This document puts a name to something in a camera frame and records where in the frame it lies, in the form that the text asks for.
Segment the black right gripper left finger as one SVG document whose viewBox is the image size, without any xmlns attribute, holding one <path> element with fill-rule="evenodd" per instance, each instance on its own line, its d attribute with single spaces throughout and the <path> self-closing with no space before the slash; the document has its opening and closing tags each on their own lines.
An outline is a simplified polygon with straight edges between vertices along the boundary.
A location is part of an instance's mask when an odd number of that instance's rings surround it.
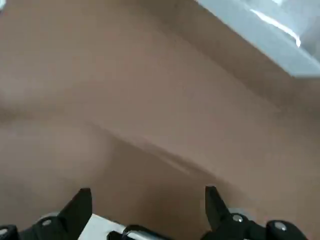
<svg viewBox="0 0 320 240">
<path fill-rule="evenodd" d="M 38 220 L 18 231 L 13 225 L 0 227 L 2 240 L 77 240 L 92 216 L 92 193 L 82 188 L 57 214 Z"/>
</svg>

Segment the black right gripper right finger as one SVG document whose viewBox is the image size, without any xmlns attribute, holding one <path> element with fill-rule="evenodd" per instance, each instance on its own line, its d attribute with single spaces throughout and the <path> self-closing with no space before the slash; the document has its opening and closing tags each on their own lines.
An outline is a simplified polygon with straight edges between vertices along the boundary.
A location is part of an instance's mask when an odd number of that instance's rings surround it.
<svg viewBox="0 0 320 240">
<path fill-rule="evenodd" d="M 205 214 L 211 230 L 203 240 L 306 240 L 294 224 L 270 220 L 261 226 L 240 213 L 231 213 L 217 188 L 205 187 Z"/>
</svg>

